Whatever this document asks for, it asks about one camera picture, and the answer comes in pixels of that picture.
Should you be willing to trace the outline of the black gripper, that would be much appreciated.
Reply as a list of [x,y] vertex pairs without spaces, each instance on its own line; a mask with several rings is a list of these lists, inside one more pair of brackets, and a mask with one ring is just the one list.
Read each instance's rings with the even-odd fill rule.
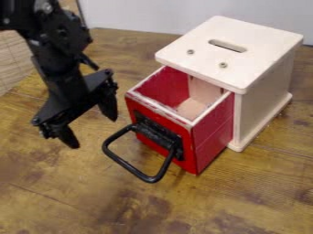
[[118,120],[118,83],[111,69],[98,70],[83,76],[79,65],[65,74],[51,76],[33,58],[38,73],[49,88],[49,100],[33,119],[33,125],[46,139],[58,138],[71,149],[79,140],[69,124],[95,105],[106,117]]

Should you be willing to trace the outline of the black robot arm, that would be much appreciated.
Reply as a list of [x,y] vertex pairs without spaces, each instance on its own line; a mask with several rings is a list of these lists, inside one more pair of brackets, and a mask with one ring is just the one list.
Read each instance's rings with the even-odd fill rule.
[[0,30],[14,30],[23,37],[49,88],[50,97],[33,125],[45,138],[78,149],[70,123],[93,107],[110,120],[118,119],[114,72],[101,70],[83,53],[93,43],[90,29],[58,0],[0,0]]

